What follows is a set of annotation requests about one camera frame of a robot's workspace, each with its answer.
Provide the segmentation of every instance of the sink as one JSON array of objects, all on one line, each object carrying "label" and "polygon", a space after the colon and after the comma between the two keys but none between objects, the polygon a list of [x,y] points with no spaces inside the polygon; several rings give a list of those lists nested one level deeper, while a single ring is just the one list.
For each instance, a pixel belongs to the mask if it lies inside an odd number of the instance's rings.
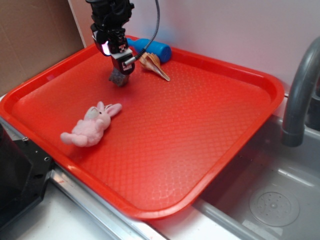
[{"label": "sink", "polygon": [[281,124],[273,115],[200,198],[250,239],[319,239],[320,135],[306,128],[303,144],[287,147]]}]

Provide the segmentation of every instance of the white wall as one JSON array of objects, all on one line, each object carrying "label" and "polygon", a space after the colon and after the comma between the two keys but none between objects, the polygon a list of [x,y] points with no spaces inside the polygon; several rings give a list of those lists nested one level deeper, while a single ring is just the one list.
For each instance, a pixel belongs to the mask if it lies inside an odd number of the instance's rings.
[{"label": "white wall", "polygon": [[[69,1],[82,8],[82,14],[75,12],[82,19],[79,27],[91,34],[90,5]],[[155,2],[130,1],[135,8],[126,33],[150,38]],[[320,0],[159,0],[159,5],[157,41],[271,74],[287,93],[303,54],[320,36]]]}]

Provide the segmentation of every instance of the conch shell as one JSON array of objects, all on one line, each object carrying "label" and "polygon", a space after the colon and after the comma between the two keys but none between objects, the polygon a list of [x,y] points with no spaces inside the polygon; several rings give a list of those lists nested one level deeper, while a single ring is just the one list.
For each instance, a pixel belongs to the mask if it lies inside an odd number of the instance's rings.
[{"label": "conch shell", "polygon": [[151,70],[165,80],[170,81],[170,77],[162,70],[160,66],[160,59],[156,54],[145,52],[140,57],[140,64],[144,69]]}]

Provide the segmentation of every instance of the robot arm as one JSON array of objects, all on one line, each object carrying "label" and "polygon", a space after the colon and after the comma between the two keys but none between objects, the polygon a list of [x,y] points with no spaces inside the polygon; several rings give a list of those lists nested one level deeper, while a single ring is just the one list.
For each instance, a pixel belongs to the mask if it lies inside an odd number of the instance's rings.
[{"label": "robot arm", "polygon": [[[105,55],[111,55],[113,66],[118,75],[128,76],[135,64],[126,65],[125,62],[133,57],[129,49],[123,25],[129,21],[132,9],[135,7],[130,0],[85,0],[91,5],[91,25],[96,47]],[[107,42],[106,53],[103,45]]]}]

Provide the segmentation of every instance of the pink stuffed bunny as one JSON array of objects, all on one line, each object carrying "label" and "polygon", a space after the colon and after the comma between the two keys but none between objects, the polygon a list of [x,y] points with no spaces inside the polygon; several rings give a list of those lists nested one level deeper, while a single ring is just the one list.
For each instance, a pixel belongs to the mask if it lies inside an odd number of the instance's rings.
[{"label": "pink stuffed bunny", "polygon": [[110,123],[111,117],[116,115],[122,108],[120,103],[105,106],[102,101],[97,107],[92,106],[86,112],[84,119],[79,120],[71,133],[61,134],[61,140],[65,144],[74,144],[78,147],[91,147],[96,145]]}]

